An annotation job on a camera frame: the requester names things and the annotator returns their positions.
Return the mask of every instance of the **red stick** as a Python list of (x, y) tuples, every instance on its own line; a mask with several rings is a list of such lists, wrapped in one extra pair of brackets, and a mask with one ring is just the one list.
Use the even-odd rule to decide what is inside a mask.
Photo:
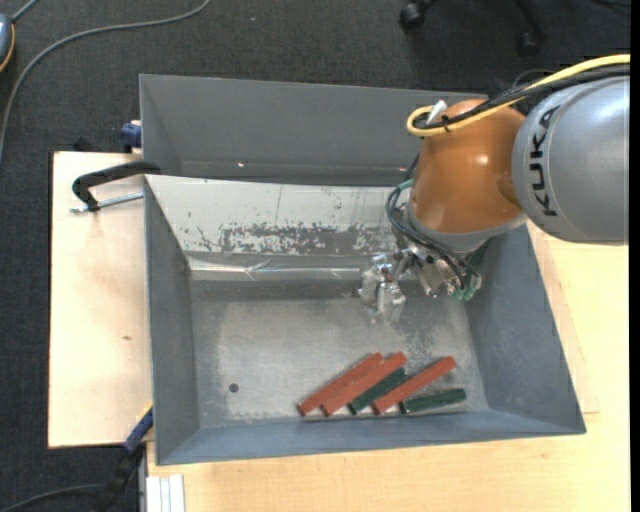
[(338, 393), (338, 391), (362, 378), (377, 366), (380, 366), (383, 361), (384, 357), (380, 352), (376, 352), (366, 359), (363, 359), (346, 373), (327, 384), (320, 391), (311, 395), (304, 402), (298, 404), (298, 411), (300, 411), (300, 414), (303, 416), (309, 414), (316, 407), (319, 407), (322, 403), (326, 402)]

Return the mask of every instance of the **cable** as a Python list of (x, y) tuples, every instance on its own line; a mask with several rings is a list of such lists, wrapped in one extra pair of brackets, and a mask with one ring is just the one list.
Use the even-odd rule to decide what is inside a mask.
[(523, 71), (513, 79), (513, 82), (511, 83), (511, 87), (516, 87), (517, 85), (520, 85), (520, 83), (522, 82), (522, 79), (525, 76), (529, 76), (529, 75), (545, 75), (546, 76), (546, 75), (552, 75), (552, 74), (553, 74), (553, 70), (551, 69), (544, 69), (544, 68), (527, 69), (526, 71)]
[(566, 89), (568, 87), (572, 87), (581, 83), (593, 82), (596, 80), (601, 80), (603, 78), (611, 78), (614, 76), (626, 76), (629, 74), (630, 67), (627, 65), (624, 66), (609, 66), (603, 69), (596, 69), (594, 71), (585, 71), (578, 75), (570, 76), (567, 78), (562, 78), (555, 82), (550, 82), (548, 84), (540, 85), (535, 88), (529, 87), (530, 84), (519, 85), (516, 87), (512, 87), (497, 96), (494, 96), (491, 99), (488, 99), (476, 107), (463, 112), (453, 118), (446, 119), (446, 121), (436, 121), (424, 124), (425, 121), (414, 121), (414, 127), (417, 129), (434, 129), (438, 127), (446, 127), (445, 129), (450, 130), (450, 126), (452, 123), (460, 123), (463, 120), (470, 118), (477, 118), (479, 114), (491, 110), (492, 112), (496, 111), (496, 107), (501, 107), (502, 105), (508, 104), (512, 105), (517, 101), (521, 101), (525, 98), (531, 96), (539, 96), (541, 94), (549, 94), (552, 92), (556, 92), (562, 89)]
[(11, 16), (11, 21), (12, 23), (15, 23), (16, 21), (18, 21), (18, 18), (20, 16), (22, 16), (25, 12), (27, 12), (31, 7), (33, 7), (33, 4), (35, 4), (38, 0), (29, 0), (29, 2), (27, 2), (26, 4), (24, 4), (17, 13), (15, 13), (13, 16)]
[(38, 501), (46, 500), (49, 498), (55, 498), (56, 496), (63, 496), (65, 494), (94, 493), (96, 491), (100, 491), (103, 487), (104, 487), (103, 485), (99, 485), (99, 484), (87, 484), (87, 485), (76, 485), (74, 487), (66, 487), (64, 489), (56, 489), (55, 491), (38, 494), (37, 496), (33, 496), (32, 498), (21, 501), (20, 503), (11, 505), (8, 508), (4, 508), (0, 510), (0, 512), (15, 512), (16, 510), (20, 510), (28, 505), (31, 505), (32, 503), (36, 503)]
[(58, 48), (60, 48), (61, 46), (64, 46), (67, 43), (71, 43), (73, 41), (77, 41), (78, 39), (82, 39), (84, 37), (92, 36), (92, 35), (95, 35), (95, 34), (103, 34), (105, 32), (115, 32), (115, 31), (119, 31), (119, 30), (132, 30), (132, 29), (137, 29), (137, 28), (157, 27), (159, 25), (167, 25), (169, 23), (175, 23), (175, 22), (178, 22), (178, 21), (183, 21), (183, 20), (186, 20), (187, 18), (191, 18), (192, 16), (195, 16), (196, 14), (200, 13), (210, 2), (211, 2), (211, 0), (204, 0), (204, 2), (202, 4), (200, 4), (199, 7), (196, 7), (192, 11), (189, 11), (189, 12), (184, 13), (184, 14), (180, 14), (178, 16), (173, 16), (171, 18), (165, 18), (165, 19), (161, 19), (161, 20), (152, 20), (152, 21), (140, 21), (140, 22), (136, 22), (136, 23), (126, 23), (126, 24), (123, 24), (123, 25), (110, 25), (108, 27), (92, 28), (92, 29), (89, 29), (89, 30), (85, 30), (84, 32), (78, 32), (76, 34), (67, 36), (67, 37), (65, 37), (63, 39), (60, 39), (59, 41), (56, 41), (55, 43), (53, 43), (48, 48), (45, 48), (44, 50), (42, 50), (29, 64), (27, 64), (27, 66), (24, 68), (22, 73), (20, 73), (20, 76), (16, 80), (16, 83), (13, 86), (13, 89), (11, 90), (11, 94), (9, 95), (9, 99), (7, 100), (7, 106), (5, 107), (4, 116), (2, 118), (2, 125), (0, 125), (0, 169), (2, 169), (2, 158), (4, 156), (4, 142), (5, 142), (5, 138), (7, 136), (7, 127), (8, 127), (8, 124), (9, 124), (9, 117), (11, 116), (11, 109), (13, 108), (13, 103), (14, 103), (14, 101), (16, 99), (17, 94), (18, 94), (18, 90), (20, 89), (20, 86), (24, 82), (24, 80), (27, 77), (27, 75), (29, 74), (29, 72), (44, 57), (46, 57), (51, 52), (53, 52), (54, 50), (57, 50)]
[[(538, 89), (544, 85), (552, 84), (554, 82), (558, 82), (560, 80), (578, 75), (579, 73), (588, 72), (590, 70), (594, 70), (600, 67), (620, 65), (620, 64), (625, 65), (625, 64), (630, 64), (630, 62), (631, 62), (631, 56), (629, 54), (612, 55), (608, 57), (591, 59), (591, 60), (576, 64), (574, 66), (571, 66), (567, 69), (561, 70), (557, 73), (554, 73), (551, 76), (542, 78), (536, 82), (533, 82), (532, 84), (529, 84), (526, 87), (524, 87), (523, 91), (530, 90), (530, 89)], [(446, 122), (433, 123), (425, 128), (417, 128), (415, 126), (416, 119), (420, 116), (428, 114), (429, 112), (431, 112), (433, 108), (432, 105), (427, 107), (421, 107), (415, 110), (407, 119), (407, 130), (409, 131), (409, 133), (413, 135), (417, 135), (418, 137), (429, 137), (432, 135), (439, 135), (442, 133), (450, 132), (456, 129), (463, 128), (471, 123), (475, 123), (476, 121), (479, 121), (480, 119), (483, 119), (487, 116), (490, 116), (495, 112), (497, 112), (498, 110), (508, 107), (516, 103), (517, 101), (520, 101), (520, 99), (522, 99), (523, 97), (524, 96), (519, 96), (516, 99), (513, 99), (509, 102), (502, 103), (494, 108), (486, 109), (481, 113), (475, 114), (473, 116), (463, 116), (463, 117), (456, 116), (454, 118), (446, 120)]]

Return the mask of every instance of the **metal clamp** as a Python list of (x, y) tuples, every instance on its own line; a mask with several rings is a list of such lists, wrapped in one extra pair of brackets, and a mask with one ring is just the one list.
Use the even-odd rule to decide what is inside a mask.
[(146, 162), (144, 160), (138, 160), (136, 162), (116, 165), (115, 167), (109, 167), (108, 169), (103, 169), (101, 171), (96, 171), (79, 176), (73, 182), (71, 189), (73, 190), (73, 193), (78, 197), (78, 199), (80, 199), (85, 204), (85, 206), (81, 208), (72, 208), (71, 211), (73, 213), (87, 211), (96, 212), (100, 208), (104, 208), (106, 206), (113, 206), (115, 204), (139, 199), (140, 197), (142, 197), (142, 193), (129, 194), (122, 197), (98, 201), (89, 191), (89, 187), (95, 187), (98, 185), (103, 185), (105, 183), (110, 183), (112, 181), (129, 178), (131, 176), (137, 176), (138, 174), (161, 174), (161, 172), (160, 167), (158, 167), (156, 164)]

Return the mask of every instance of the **yellow cable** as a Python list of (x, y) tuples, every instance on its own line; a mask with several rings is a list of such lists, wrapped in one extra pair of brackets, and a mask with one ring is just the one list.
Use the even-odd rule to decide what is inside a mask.
[[(574, 66), (563, 69), (561, 71), (558, 71), (557, 73), (554, 73), (553, 75), (550, 75), (546, 78), (538, 80), (537, 82), (534, 82), (530, 86), (526, 87), (526, 89), (533, 89), (541, 85), (546, 85), (551, 82), (555, 82), (570, 76), (577, 75), (578, 73), (583, 73), (584, 71), (588, 71), (590, 69), (595, 69), (603, 66), (611, 66), (614, 64), (629, 64), (630, 62), (631, 62), (631, 55), (629, 54), (610, 55), (608, 57), (599, 57), (597, 59), (591, 59), (585, 62), (581, 62), (579, 64), (575, 64)], [(432, 135), (440, 135), (442, 133), (447, 133), (454, 130), (458, 130), (460, 128), (464, 128), (465, 126), (475, 123), (476, 121), (480, 121), (480, 119), (484, 119), (485, 117), (490, 116), (491, 114), (494, 114), (500, 109), (513, 105), (514, 103), (517, 103), (521, 99), (522, 98), (517, 98), (508, 103), (504, 103), (503, 105), (499, 105), (489, 110), (485, 110), (484, 112), (476, 114), (473, 117), (469, 117), (467, 119), (463, 119), (462, 121), (457, 121), (455, 123), (448, 124), (446, 128), (444, 126), (439, 126), (434, 128), (416, 128), (415, 126), (413, 126), (413, 123), (418, 116), (427, 114), (433, 109), (433, 105), (430, 105), (428, 107), (421, 107), (413, 111), (409, 116), (409, 118), (407, 119), (407, 130), (412, 135), (416, 135), (418, 137), (430, 137)]]

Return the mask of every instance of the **black cable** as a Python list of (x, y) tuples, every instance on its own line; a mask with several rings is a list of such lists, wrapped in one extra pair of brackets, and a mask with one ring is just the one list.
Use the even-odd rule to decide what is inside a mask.
[(33, 7), (33, 4), (35, 4), (37, 1), (38, 0), (29, 0), (26, 4), (24, 4), (20, 9), (18, 9), (18, 12), (11, 16), (11, 22), (15, 23), (16, 21), (18, 21), (18, 18), (25, 12), (27, 12), (31, 7)]
[(414, 122), (414, 126), (416, 128), (441, 128), (444, 127), (445, 124), (450, 126), (457, 122), (464, 121), (465, 119), (476, 116), (482, 112), (495, 107), (499, 107), (500, 105), (504, 105), (515, 100), (521, 100), (531, 96), (548, 95), (550, 93), (556, 92), (561, 89), (566, 89), (577, 84), (593, 82), (596, 80), (614, 76), (624, 76), (628, 75), (629, 72), (630, 66), (627, 64), (611, 65), (603, 67), (601, 69), (584, 71), (582, 73), (578, 73), (576, 75), (572, 75), (559, 80), (554, 80), (553, 82), (542, 84), (536, 87), (530, 87), (532, 85), (531, 83), (518, 85), (498, 94), (497, 96), (494, 96), (493, 98), (484, 101), (483, 103), (477, 105), (471, 110), (468, 110), (467, 112), (463, 112), (462, 114), (459, 114), (457, 116), (447, 118), (446, 121), (434, 121), (426, 125), (425, 120), (418, 117)]
[(202, 11), (209, 4), (210, 1), (211, 0), (204, 0), (204, 2), (202, 2), (202, 4), (200, 4), (200, 6), (196, 7), (195, 9), (193, 9), (193, 10), (191, 10), (189, 12), (186, 12), (184, 14), (180, 14), (178, 16), (173, 16), (171, 18), (164, 18), (164, 19), (161, 19), (161, 20), (152, 20), (152, 21), (140, 21), (140, 22), (136, 22), (136, 23), (126, 23), (124, 25), (110, 25), (108, 27), (92, 28), (92, 29), (89, 29), (89, 30), (85, 30), (84, 32), (78, 32), (77, 34), (73, 34), (73, 35), (67, 36), (67, 37), (65, 37), (63, 39), (60, 39), (59, 41), (56, 41), (51, 46), (49, 46), (49, 47), (45, 48), (43, 51), (41, 51), (29, 64), (27, 64), (27, 66), (24, 68), (22, 73), (20, 73), (20, 76), (16, 80), (16, 83), (13, 86), (13, 89), (11, 90), (11, 94), (9, 95), (9, 99), (7, 100), (7, 106), (5, 107), (4, 116), (3, 116), (3, 119), (2, 119), (2, 125), (0, 126), (0, 169), (2, 169), (2, 157), (3, 157), (3, 154), (4, 154), (4, 141), (5, 141), (5, 138), (7, 136), (7, 127), (8, 127), (8, 124), (9, 124), (9, 117), (11, 116), (11, 109), (13, 108), (13, 102), (16, 99), (16, 96), (18, 94), (18, 90), (20, 89), (20, 86), (24, 82), (24, 80), (27, 77), (27, 75), (29, 74), (29, 72), (44, 57), (46, 57), (51, 52), (53, 52), (54, 50), (57, 50), (58, 48), (60, 48), (61, 46), (64, 46), (67, 43), (71, 43), (73, 41), (77, 41), (78, 39), (82, 39), (82, 38), (87, 37), (87, 36), (92, 36), (92, 35), (95, 35), (95, 34), (103, 34), (105, 32), (115, 32), (115, 31), (118, 31), (118, 30), (131, 30), (131, 29), (137, 29), (137, 28), (157, 27), (159, 25), (167, 25), (169, 23), (175, 23), (177, 21), (186, 20), (187, 18), (191, 18), (192, 16), (195, 16), (196, 14), (200, 13), (200, 11)]
[(526, 71), (523, 71), (522, 73), (520, 73), (518, 76), (516, 76), (513, 79), (513, 82), (511, 83), (511, 87), (517, 87), (521, 84), (521, 82), (523, 81), (523, 78), (525, 76), (529, 76), (529, 75), (552, 75), (553, 74), (553, 70), (551, 69), (544, 69), (544, 68), (534, 68), (534, 69), (527, 69)]
[(63, 496), (65, 494), (92, 494), (102, 490), (103, 487), (103, 485), (99, 484), (86, 484), (76, 485), (74, 487), (65, 487), (64, 489), (56, 489), (54, 491), (38, 494), (37, 496), (33, 496), (32, 498), (16, 503), (15, 505), (11, 505), (8, 508), (3, 508), (0, 512), (15, 512), (16, 510), (23, 509), (33, 503), (37, 503), (38, 501)]

